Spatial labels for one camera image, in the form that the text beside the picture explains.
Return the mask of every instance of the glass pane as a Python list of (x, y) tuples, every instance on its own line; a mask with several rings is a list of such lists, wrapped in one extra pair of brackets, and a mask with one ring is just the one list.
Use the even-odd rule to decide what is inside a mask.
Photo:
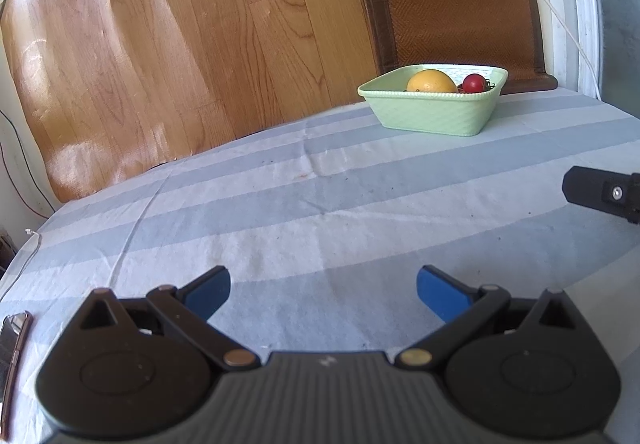
[(602, 99), (640, 117), (640, 0), (600, 0)]

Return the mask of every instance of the smartphone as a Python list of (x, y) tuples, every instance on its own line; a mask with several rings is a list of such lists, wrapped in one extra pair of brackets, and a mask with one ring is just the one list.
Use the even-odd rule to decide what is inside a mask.
[(0, 329), (0, 439), (9, 438), (9, 417), (14, 397), (15, 378), (20, 354), (33, 322), (33, 315), (24, 311), (4, 318)]

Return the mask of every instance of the screw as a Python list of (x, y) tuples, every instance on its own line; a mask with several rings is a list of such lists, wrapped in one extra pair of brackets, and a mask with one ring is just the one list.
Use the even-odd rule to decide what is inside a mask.
[(400, 354), (400, 360), (407, 366), (425, 366), (431, 363), (433, 355), (422, 348), (408, 348)]
[(229, 366), (249, 366), (254, 364), (255, 359), (255, 354), (244, 348), (229, 350), (224, 356), (225, 363)]

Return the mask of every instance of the cable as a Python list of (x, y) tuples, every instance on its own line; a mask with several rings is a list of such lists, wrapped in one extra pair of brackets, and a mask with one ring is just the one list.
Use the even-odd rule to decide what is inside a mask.
[(33, 181), (33, 184), (35, 185), (36, 189), (40, 192), (40, 195), (42, 195), (42, 198), (45, 201), (47, 201), (47, 204), (49, 204), (49, 207), (51, 208), (51, 210), (55, 213), (56, 209), (51, 205), (51, 202), (49, 202), (49, 199), (47, 199), (47, 196), (44, 195), (44, 192), (40, 189), (40, 187), (38, 186), (38, 183), (36, 182), (35, 178), (33, 177), (33, 174), (31, 173), (31, 168), (29, 167), (29, 161), (27, 160), (27, 155), (24, 153), (24, 147), (22, 146), (22, 141), (20, 140), (20, 135), (18, 135), (18, 129), (15, 127), (14, 122), (11, 119), (9, 119), (9, 116), (7, 116), (4, 112), (2, 112), (2, 110), (0, 110), (0, 114), (2, 114), (2, 116), (4, 116), (4, 119), (9, 121), (9, 124), (14, 129), (15, 137), (16, 137), (16, 139), (18, 139), (18, 144), (20, 145), (20, 151), (22, 152), (22, 157), (24, 158), (24, 164), (27, 165), (27, 171), (29, 172), (29, 176), (31, 177), (31, 180)]
[(22, 201), (22, 203), (25, 206), (27, 206), (27, 208), (29, 208), (38, 217), (42, 217), (42, 218), (44, 218), (46, 220), (49, 220), (49, 217), (45, 217), (43, 214), (38, 213), (35, 209), (33, 209), (31, 206), (29, 206), (27, 204), (27, 201), (25, 201), (25, 199), (22, 198), (22, 195), (20, 195), (20, 191), (18, 190), (18, 187), (15, 185), (14, 179), (12, 179), (11, 174), (9, 173), (9, 168), (6, 167), (6, 160), (4, 158), (4, 149), (2, 148), (2, 143), (0, 143), (0, 155), (2, 155), (2, 164), (4, 164), (4, 169), (6, 170), (6, 175), (9, 178), (9, 181), (11, 181), (11, 184), (14, 187), (15, 193), (18, 194), (18, 197), (20, 197), (20, 200)]
[(38, 249), (40, 249), (40, 243), (42, 241), (42, 235), (39, 234), (37, 231), (32, 231), (30, 229), (27, 229), (25, 231), (27, 232), (28, 235), (36, 235), (38, 237), (38, 242), (36, 243), (36, 248), (33, 251), (31, 251), (31, 254), (24, 261), (24, 264), (22, 264), (22, 267), (20, 268), (20, 271), (18, 271), (18, 274), (16, 275), (15, 280), (13, 281), (13, 283), (7, 288), (6, 291), (4, 291), (4, 293), (2, 293), (2, 296), (0, 296), (0, 302), (2, 302), (4, 297), (9, 293), (9, 291), (15, 285), (15, 282), (17, 282), (18, 279), (22, 276), (22, 272), (25, 270), (25, 268), (27, 267), (29, 262), (31, 262), (33, 257), (36, 255), (36, 253), (38, 252)]
[(569, 35), (569, 38), (572, 39), (572, 41), (575, 44), (575, 47), (578, 48), (578, 52), (580, 53), (580, 55), (584, 58), (585, 63), (587, 64), (587, 67), (589, 67), (589, 71), (591, 72), (591, 76), (593, 78), (593, 82), (595, 83), (595, 87), (596, 87), (596, 97), (598, 98), (598, 100), (602, 101), (602, 97), (600, 96), (600, 89), (598, 88), (598, 77), (596, 76), (596, 71), (593, 68), (593, 65), (591, 65), (591, 62), (589, 60), (589, 56), (587, 56), (587, 53), (584, 52), (584, 49), (582, 48), (582, 46), (580, 45), (580, 42), (578, 42), (578, 40), (575, 39), (575, 36), (573, 35), (573, 33), (569, 30), (569, 27), (567, 26), (566, 23), (564, 23), (564, 20), (562, 20), (562, 18), (560, 18), (560, 14), (558, 13), (558, 11), (556, 10), (555, 7), (553, 7), (551, 5), (551, 2), (549, 2), (548, 0), (543, 0), (543, 2), (549, 6), (549, 9), (551, 9), (551, 12), (556, 16), (556, 19), (558, 20), (558, 22), (560, 22), (560, 25), (564, 28), (564, 30), (566, 31), (566, 34)]

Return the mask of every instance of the wood grain sheet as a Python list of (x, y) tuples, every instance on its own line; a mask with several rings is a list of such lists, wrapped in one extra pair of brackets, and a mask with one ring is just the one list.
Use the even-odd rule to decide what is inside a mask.
[(61, 201), (357, 101), (375, 74), (359, 0), (8, 0), (1, 27)]

